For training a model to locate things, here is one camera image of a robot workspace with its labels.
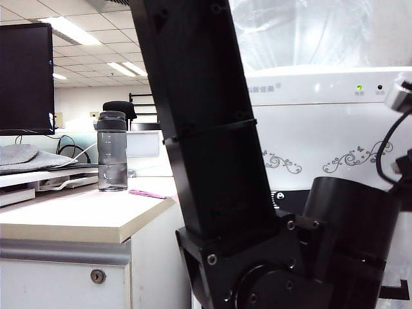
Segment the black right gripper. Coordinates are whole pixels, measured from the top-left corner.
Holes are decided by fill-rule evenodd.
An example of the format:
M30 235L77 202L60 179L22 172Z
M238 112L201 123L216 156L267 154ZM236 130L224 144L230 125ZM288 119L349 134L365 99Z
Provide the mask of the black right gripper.
M396 185L389 190L390 195L396 197L401 202L401 212L411 212L411 179L402 176Z

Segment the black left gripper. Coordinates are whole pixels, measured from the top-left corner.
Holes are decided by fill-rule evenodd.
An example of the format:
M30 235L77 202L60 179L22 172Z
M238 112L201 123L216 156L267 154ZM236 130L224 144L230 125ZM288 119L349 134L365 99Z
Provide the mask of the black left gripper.
M408 281L400 280L399 286L381 286L380 298L409 298Z

